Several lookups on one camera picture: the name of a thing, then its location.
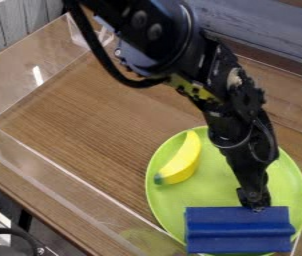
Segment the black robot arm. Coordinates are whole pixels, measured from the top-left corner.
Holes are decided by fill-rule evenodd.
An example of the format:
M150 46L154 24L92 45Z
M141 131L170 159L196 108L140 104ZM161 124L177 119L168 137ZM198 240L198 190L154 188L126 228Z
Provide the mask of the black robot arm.
M63 0L110 75L132 88L168 84L201 110L241 204L272 205L267 169L280 157L265 91L184 0Z

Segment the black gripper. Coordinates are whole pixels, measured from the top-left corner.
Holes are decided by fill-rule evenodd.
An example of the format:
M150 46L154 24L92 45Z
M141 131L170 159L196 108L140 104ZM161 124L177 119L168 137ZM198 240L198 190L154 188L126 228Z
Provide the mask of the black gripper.
M237 195L244 207L256 212L272 206L268 188L268 168L280 157L280 149L273 125L257 119L246 133L222 135L209 128L209 138L226 157L241 187Z

